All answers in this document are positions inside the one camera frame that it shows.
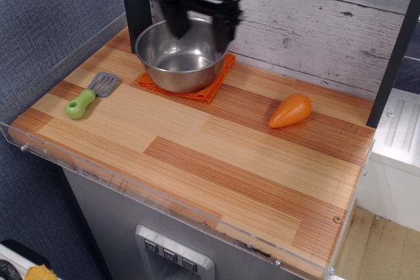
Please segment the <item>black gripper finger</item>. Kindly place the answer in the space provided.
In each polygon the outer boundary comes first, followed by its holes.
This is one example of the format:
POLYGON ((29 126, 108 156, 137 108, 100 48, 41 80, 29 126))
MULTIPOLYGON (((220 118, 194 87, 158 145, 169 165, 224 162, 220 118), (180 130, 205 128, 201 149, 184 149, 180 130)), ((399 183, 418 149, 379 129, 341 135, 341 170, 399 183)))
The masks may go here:
POLYGON ((187 14, 189 0, 159 0, 161 11, 171 33, 178 39, 184 37, 190 29, 187 14))
POLYGON ((235 38, 236 26, 240 23, 242 12, 237 10, 226 14, 215 12, 212 14, 212 27, 217 52, 225 52, 235 38))

